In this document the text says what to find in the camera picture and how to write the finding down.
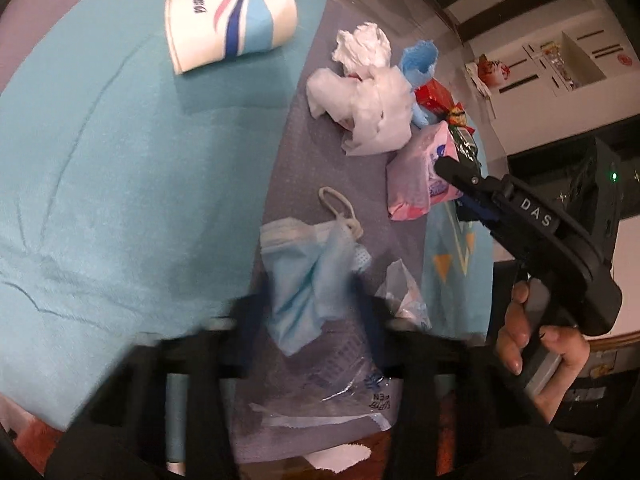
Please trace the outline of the person's right hand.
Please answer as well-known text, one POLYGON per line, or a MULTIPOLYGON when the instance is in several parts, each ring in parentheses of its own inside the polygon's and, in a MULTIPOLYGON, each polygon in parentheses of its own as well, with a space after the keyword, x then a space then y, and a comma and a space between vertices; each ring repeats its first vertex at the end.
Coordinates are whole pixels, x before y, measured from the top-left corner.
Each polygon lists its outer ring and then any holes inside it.
MULTIPOLYGON (((528 296, 527 282, 520 281, 513 286, 496 342, 497 356, 514 375, 522 372, 522 351, 534 332, 525 313, 528 296)), ((538 330, 538 339, 549 352, 561 357, 547 385, 533 398, 540 414, 546 422, 551 422, 565 393, 585 367, 590 357, 590 344, 577 328, 555 325, 542 326, 538 330)))

